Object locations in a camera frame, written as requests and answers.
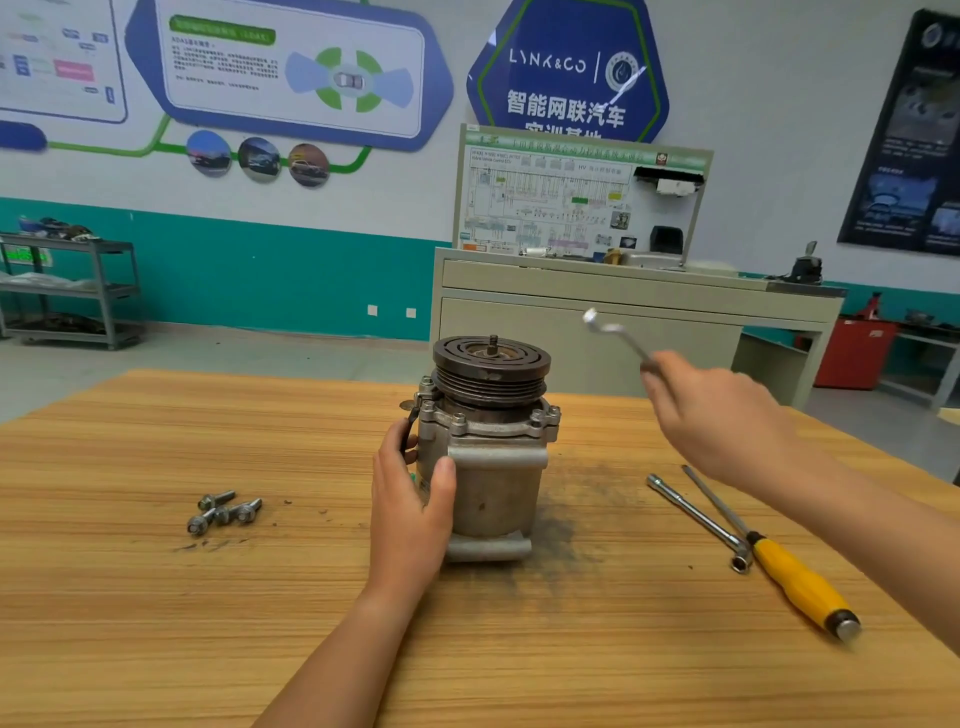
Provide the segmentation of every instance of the yellow screwdriver handle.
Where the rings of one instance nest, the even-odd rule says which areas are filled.
[[[848,642],[860,632],[860,620],[829,582],[800,559],[768,538],[751,534],[754,554],[786,597],[801,612],[834,637]]]

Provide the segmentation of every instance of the teal wall stripe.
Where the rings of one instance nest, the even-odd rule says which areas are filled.
[[[0,231],[16,231],[20,215],[55,217],[134,243],[152,321],[335,336],[428,340],[433,252],[449,247],[436,240],[0,198]],[[110,258],[108,272],[127,279],[125,261]],[[87,256],[56,252],[50,273],[89,277]],[[59,300],[59,308],[89,310],[86,302],[68,301]],[[369,303],[377,316],[367,315]],[[415,308],[417,318],[408,319],[407,308]]]

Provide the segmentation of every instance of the socket wrench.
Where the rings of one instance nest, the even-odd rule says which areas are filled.
[[[754,562],[754,550],[750,547],[750,544],[714,521],[653,473],[647,475],[647,485],[726,544],[733,551],[733,558],[730,560],[731,569],[740,574],[745,574],[750,570],[750,566]]]

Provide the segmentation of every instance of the compressor housing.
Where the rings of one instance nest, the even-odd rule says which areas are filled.
[[[437,368],[420,382],[417,486],[426,502],[444,455],[457,465],[448,561],[514,561],[530,555],[547,443],[560,407],[543,398],[550,355],[491,336],[453,336],[433,348]]]

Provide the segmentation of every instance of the bolt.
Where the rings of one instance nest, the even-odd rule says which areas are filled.
[[[218,505],[226,503],[228,500],[233,500],[236,495],[236,491],[224,491],[219,496],[212,496],[210,493],[207,493],[204,497],[197,501],[197,507],[202,511],[209,510],[210,508],[216,508]]]
[[[239,505],[218,505],[213,509],[213,520],[217,525],[232,523],[237,517]]]
[[[186,532],[193,536],[203,536],[206,533],[206,530],[210,527],[210,523],[213,521],[213,516],[216,513],[216,508],[210,508],[201,516],[194,516],[188,522],[186,522]]]
[[[235,506],[236,518],[241,523],[253,523],[256,521],[256,512],[260,510],[260,506],[263,505],[263,498],[255,498],[247,503],[240,503],[240,505]]]

